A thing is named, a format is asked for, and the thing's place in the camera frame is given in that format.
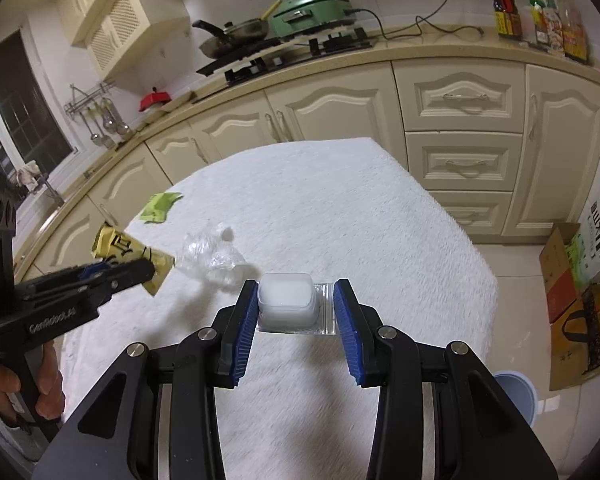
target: green electric grill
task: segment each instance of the green electric grill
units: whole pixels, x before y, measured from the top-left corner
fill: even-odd
[[[353,14],[347,16],[347,9],[352,9],[349,0],[287,0],[269,18],[269,27],[278,38],[291,38],[351,25],[356,18]]]

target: gray sleeve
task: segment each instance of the gray sleeve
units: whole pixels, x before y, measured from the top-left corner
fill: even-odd
[[[30,477],[42,456],[41,448],[22,428],[10,428],[0,417],[0,449],[25,477]]]

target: table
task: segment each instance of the table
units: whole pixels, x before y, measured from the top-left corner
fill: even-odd
[[[184,197],[164,224],[135,219],[126,231],[177,254],[187,232],[225,222],[251,277],[269,271],[307,272],[315,282],[348,278],[360,302],[376,307],[385,323],[427,344],[464,340],[485,358],[496,279],[464,231],[371,139],[241,152],[171,190]],[[67,413],[129,343],[180,342],[236,298],[237,291],[177,269],[154,298],[141,287],[117,294],[99,319],[65,338]],[[240,386],[216,390],[216,403],[227,478],[364,478],[378,390],[355,386],[338,338],[257,333]],[[429,478],[429,396],[425,413]]]

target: power cord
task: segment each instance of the power cord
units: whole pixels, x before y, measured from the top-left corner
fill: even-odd
[[[416,34],[398,34],[397,36],[387,36],[387,34],[384,32],[384,27],[382,26],[382,21],[380,20],[379,16],[373,12],[371,9],[346,9],[344,11],[344,13],[349,16],[350,14],[354,14],[356,12],[368,12],[369,14],[372,14],[373,17],[376,19],[376,21],[378,22],[378,25],[380,26],[380,34],[377,36],[372,36],[371,38],[385,38],[385,40],[389,41],[389,40],[397,40],[398,38],[416,38],[417,36],[422,36],[422,28],[420,27],[420,23],[425,22],[427,23],[430,27],[435,28],[436,30],[439,30],[440,32],[444,32],[445,34],[454,34],[455,32],[457,32],[458,30],[462,30],[464,28],[473,28],[475,30],[477,30],[478,32],[480,32],[480,35],[484,34],[484,29],[482,27],[475,27],[474,25],[462,25],[461,27],[456,27],[453,28],[451,30],[447,30],[444,28],[441,28],[437,25],[434,25],[433,23],[431,23],[429,21],[429,18],[431,18],[432,16],[434,16],[435,14],[437,14],[440,9],[442,9],[442,7],[445,6],[445,4],[448,2],[449,0],[445,0],[443,1],[440,6],[434,10],[431,14],[429,14],[428,16],[420,16],[417,15],[415,22],[411,23],[411,25],[407,25],[406,27],[402,27],[402,28],[398,28],[396,30],[392,30],[391,32],[389,32],[389,34],[395,34],[396,32],[402,32],[403,30],[407,30],[408,28],[412,28],[412,27],[417,27],[418,28],[418,32]]]

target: silver bolt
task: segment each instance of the silver bolt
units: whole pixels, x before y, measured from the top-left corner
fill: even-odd
[[[126,354],[129,357],[138,357],[144,353],[144,345],[142,343],[131,343],[126,347]]]
[[[393,339],[398,335],[398,333],[394,327],[385,325],[378,329],[378,335],[382,339]]]
[[[469,351],[469,347],[462,341],[453,341],[451,343],[451,351],[454,354],[465,355]]]
[[[216,330],[211,328],[210,326],[208,326],[206,328],[201,328],[198,331],[198,338],[200,338],[202,341],[211,341],[217,335],[218,335],[218,332],[216,332]]]

